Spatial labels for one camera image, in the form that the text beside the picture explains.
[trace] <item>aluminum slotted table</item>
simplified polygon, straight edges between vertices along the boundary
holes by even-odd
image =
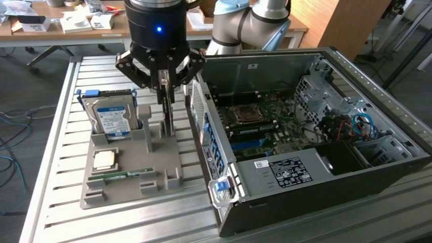
[[[78,206],[90,124],[76,90],[137,88],[114,68],[114,56],[70,60],[20,242],[404,242],[432,231],[432,166],[404,177],[380,195],[228,238],[214,218],[182,91],[174,127],[185,178],[180,193],[82,210]],[[148,89],[137,101],[161,106]]]

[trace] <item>floor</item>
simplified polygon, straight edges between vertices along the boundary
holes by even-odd
[[[376,36],[380,36],[388,24],[389,20],[382,20],[380,22],[378,28],[373,32]],[[380,76],[382,79],[386,79],[390,75],[422,36],[424,31],[417,30],[401,51],[392,55],[393,60],[378,58],[377,62],[370,64],[374,69],[380,68],[382,65],[380,68]],[[96,45],[74,46],[69,47],[69,49],[76,55],[81,56],[114,55],[117,52],[122,51],[121,44],[110,44],[105,45],[105,47],[105,51],[98,50]],[[44,50],[41,47],[34,49],[37,52]],[[432,80],[432,65],[424,72],[414,70],[414,67],[430,52],[432,43],[425,46],[410,65],[401,73],[400,77],[404,77],[402,80],[400,82],[397,81],[398,84],[392,87],[396,98],[429,126],[432,126],[432,102],[429,101],[428,95],[432,93],[432,85],[428,82]],[[34,54],[26,53],[24,48],[16,48],[9,57],[0,58],[0,77],[2,82],[0,91],[0,111],[2,112],[14,109],[28,110],[33,107],[56,104],[57,102],[68,68],[68,55],[61,51],[56,51],[48,59],[42,60],[36,65],[41,71],[38,75],[32,75],[25,67],[25,63],[33,56]],[[358,64],[358,66],[370,76],[373,75],[374,70],[369,65]],[[378,83],[381,82],[376,74],[373,75],[373,79]],[[53,112],[53,109],[44,110],[37,115],[44,116],[50,112]],[[13,121],[25,123],[26,119],[14,119]],[[29,138],[12,149],[17,161],[21,164],[29,190],[32,190],[34,186],[50,122],[52,118],[33,120]],[[20,129],[20,126],[10,126],[0,121],[0,138],[8,139]],[[6,151],[0,150],[0,155],[8,156]],[[0,174],[0,183],[2,183],[5,176],[5,172]],[[4,187],[0,187],[0,194],[4,195],[0,197],[0,211],[2,211],[22,198],[22,185],[17,175],[14,175],[10,182]],[[30,196],[26,195],[24,202],[13,209],[16,215],[0,217],[0,242],[17,242],[29,200]]]

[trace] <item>green circuit board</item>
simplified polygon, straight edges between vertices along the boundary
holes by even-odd
[[[297,151],[314,142],[305,137],[293,117],[293,100],[288,95],[258,94],[254,103],[217,109],[237,161]],[[234,149],[236,144],[257,140],[264,140],[260,146]]]

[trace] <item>motherboard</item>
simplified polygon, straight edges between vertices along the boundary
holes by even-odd
[[[214,103],[237,161],[297,151],[317,142],[294,117],[292,92],[217,97]]]

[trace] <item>white box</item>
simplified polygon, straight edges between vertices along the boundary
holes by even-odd
[[[44,18],[44,21],[41,23],[37,23],[34,21],[24,21],[21,22],[22,30],[24,32],[46,32],[49,29],[50,20],[48,18]]]
[[[112,14],[94,15],[89,21],[93,29],[112,29],[114,18]]]
[[[64,34],[93,30],[84,16],[64,16],[60,23]]]

